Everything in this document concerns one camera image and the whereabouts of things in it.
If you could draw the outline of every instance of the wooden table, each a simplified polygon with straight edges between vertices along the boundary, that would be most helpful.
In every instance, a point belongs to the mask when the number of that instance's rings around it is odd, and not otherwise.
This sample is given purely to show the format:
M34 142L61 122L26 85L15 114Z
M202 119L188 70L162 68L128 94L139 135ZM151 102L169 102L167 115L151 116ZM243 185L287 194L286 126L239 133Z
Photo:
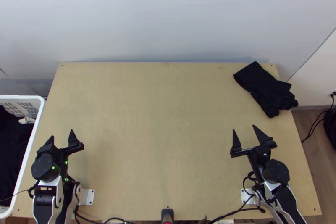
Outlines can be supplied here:
M36 150L51 136L67 146L70 129L85 150L69 158L69 174L96 190L90 218L209 219L238 209L247 157L231 158L234 128L243 148L258 145L252 124L274 137L272 157L290 171L304 216L321 214L290 111L268 118L232 74L247 63L61 63L36 133L20 190L31 187ZM262 64L278 78L275 65ZM18 195L15 216L32 216ZM269 218L246 211L235 219Z

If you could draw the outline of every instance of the black cloth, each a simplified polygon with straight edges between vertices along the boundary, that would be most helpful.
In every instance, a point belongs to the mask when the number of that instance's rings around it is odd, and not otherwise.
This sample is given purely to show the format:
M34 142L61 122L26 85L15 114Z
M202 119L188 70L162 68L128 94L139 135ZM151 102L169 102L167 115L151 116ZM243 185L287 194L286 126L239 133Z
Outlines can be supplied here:
M0 106L0 200L13 195L34 124L21 124ZM12 199L0 201L9 206Z
M323 127L325 134L330 140L333 148L336 150L336 111L331 109L326 112L323 118Z
M281 109L298 106L294 94L289 91L291 84L276 80L256 61L235 73L234 79L251 93L270 118L277 116Z

